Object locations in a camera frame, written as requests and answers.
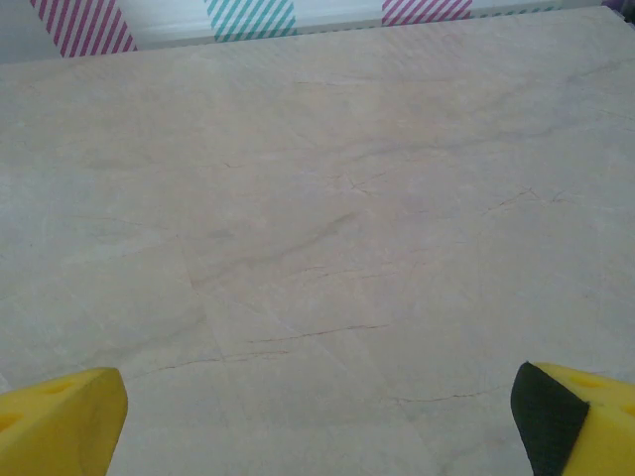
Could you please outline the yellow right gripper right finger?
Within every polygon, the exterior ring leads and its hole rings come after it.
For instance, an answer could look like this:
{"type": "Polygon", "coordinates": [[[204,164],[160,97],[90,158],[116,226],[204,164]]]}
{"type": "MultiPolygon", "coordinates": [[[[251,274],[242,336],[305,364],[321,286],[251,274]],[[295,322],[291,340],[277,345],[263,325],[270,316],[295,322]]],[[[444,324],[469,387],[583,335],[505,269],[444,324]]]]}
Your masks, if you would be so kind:
{"type": "Polygon", "coordinates": [[[635,476],[635,384],[525,362],[510,405],[534,476],[635,476]]]}

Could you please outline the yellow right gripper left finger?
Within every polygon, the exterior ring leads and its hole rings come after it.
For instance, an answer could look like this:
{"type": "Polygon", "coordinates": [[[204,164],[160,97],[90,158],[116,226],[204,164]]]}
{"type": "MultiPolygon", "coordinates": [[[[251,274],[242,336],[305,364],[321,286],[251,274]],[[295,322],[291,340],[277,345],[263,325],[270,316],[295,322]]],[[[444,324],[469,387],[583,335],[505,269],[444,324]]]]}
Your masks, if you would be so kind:
{"type": "Polygon", "coordinates": [[[106,476],[127,411],[115,368],[0,394],[0,476],[106,476]]]}

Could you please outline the grey wall base strip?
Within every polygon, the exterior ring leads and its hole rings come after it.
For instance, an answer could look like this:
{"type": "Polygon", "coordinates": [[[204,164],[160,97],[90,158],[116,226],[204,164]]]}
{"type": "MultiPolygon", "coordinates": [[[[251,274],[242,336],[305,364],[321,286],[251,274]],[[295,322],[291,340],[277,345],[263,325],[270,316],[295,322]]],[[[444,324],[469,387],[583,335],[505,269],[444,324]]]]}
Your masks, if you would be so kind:
{"type": "Polygon", "coordinates": [[[512,16],[564,0],[118,0],[140,49],[512,16]]]}

